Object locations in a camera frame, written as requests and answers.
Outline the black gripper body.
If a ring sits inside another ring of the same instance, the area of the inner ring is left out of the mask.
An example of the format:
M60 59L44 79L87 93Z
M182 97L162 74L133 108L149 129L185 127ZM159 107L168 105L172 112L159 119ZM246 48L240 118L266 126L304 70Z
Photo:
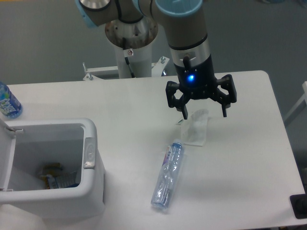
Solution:
M179 80L181 100L216 99L217 78L214 75L212 57L193 66L190 56L185 55L183 66L175 65Z

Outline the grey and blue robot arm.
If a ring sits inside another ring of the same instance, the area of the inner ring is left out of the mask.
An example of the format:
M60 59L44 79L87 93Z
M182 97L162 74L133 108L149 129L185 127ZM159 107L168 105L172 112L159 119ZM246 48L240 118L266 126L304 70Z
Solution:
M120 48L128 66L133 52L150 44L158 26L165 30L178 82L166 85L168 106L188 117L189 100L212 99L225 111L237 101L231 75L217 79L213 70L201 0L78 0L89 27L105 25L109 41Z

